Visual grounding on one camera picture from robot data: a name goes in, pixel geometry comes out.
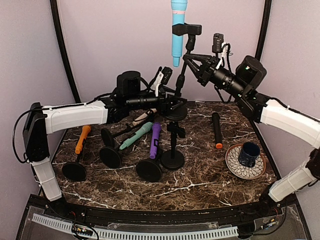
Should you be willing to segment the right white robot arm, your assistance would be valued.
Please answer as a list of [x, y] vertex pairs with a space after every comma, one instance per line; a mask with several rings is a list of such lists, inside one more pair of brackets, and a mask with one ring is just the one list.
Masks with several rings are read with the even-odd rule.
[[247, 119], [281, 129], [313, 147], [308, 160], [267, 187], [261, 201], [255, 205], [258, 216], [266, 217], [274, 210], [275, 203], [319, 180], [320, 121], [289, 107], [276, 97], [259, 93], [257, 87], [267, 74], [259, 60], [247, 55], [235, 73], [220, 66], [216, 56], [186, 53], [183, 61], [202, 86], [212, 83], [217, 90], [223, 90], [234, 98]]

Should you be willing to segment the stand holding blue microphone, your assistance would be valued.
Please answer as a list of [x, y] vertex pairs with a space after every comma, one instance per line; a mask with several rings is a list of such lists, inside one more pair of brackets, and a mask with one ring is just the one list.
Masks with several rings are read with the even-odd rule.
[[[200, 24], [188, 24], [184, 23], [184, 35], [188, 35], [188, 40], [186, 43], [186, 54], [190, 54], [195, 48], [196, 36], [202, 34], [202, 25]], [[184, 62], [181, 72], [176, 80], [174, 95], [177, 97], [181, 97], [181, 90], [185, 83], [185, 72], [187, 69], [187, 64]], [[188, 114], [186, 107], [186, 114], [183, 116], [165, 116], [167, 120], [178, 122], [186, 118]]]

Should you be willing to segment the black microphone stand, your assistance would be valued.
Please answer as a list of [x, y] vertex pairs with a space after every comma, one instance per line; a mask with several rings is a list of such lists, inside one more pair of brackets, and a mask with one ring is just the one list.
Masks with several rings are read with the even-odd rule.
[[177, 138], [184, 139], [186, 131], [179, 126], [177, 121], [172, 121], [167, 125], [167, 131], [170, 132], [170, 150], [163, 152], [160, 162], [164, 168], [175, 171], [182, 168], [185, 164], [184, 155], [176, 150]]

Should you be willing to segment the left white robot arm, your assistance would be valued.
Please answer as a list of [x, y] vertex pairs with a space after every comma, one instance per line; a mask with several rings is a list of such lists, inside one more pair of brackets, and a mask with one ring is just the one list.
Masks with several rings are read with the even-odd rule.
[[51, 203], [51, 210], [60, 218], [67, 218], [70, 206], [61, 198], [58, 184], [50, 160], [47, 136], [66, 129], [85, 125], [113, 124], [127, 117], [133, 110], [156, 109], [158, 113], [169, 116], [186, 102], [181, 97], [184, 76], [178, 77], [175, 89], [166, 87], [171, 69], [159, 70], [150, 83], [138, 71], [125, 71], [117, 76], [116, 88], [88, 102], [42, 106], [39, 102], [31, 105], [22, 131], [24, 154], [21, 163], [29, 163]]

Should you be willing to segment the purple toy microphone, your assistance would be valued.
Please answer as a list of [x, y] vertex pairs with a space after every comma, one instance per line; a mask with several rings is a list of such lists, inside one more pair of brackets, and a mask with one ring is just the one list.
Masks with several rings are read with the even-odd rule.
[[162, 130], [162, 126], [159, 122], [155, 122], [152, 125], [152, 138], [151, 138], [150, 151], [149, 151], [149, 158], [152, 160], [154, 160], [157, 156], [161, 130]]

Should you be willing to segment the stand holding purple microphone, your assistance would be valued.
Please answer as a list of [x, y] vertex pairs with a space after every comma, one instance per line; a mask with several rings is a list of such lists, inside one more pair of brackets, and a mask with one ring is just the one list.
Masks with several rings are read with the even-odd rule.
[[147, 182], [158, 182], [163, 175], [162, 168], [160, 167], [160, 159], [162, 154], [163, 151], [160, 150], [156, 154], [155, 159], [148, 157], [140, 160], [135, 167], [137, 175]]

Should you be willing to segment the light blue toy microphone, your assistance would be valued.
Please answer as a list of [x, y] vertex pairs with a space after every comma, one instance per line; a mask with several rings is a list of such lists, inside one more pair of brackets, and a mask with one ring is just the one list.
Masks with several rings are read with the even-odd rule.
[[184, 24], [185, 13], [187, 10], [187, 0], [172, 0], [172, 41], [171, 41], [171, 55], [172, 64], [175, 68], [179, 67], [180, 59], [183, 52], [183, 40], [184, 40]]

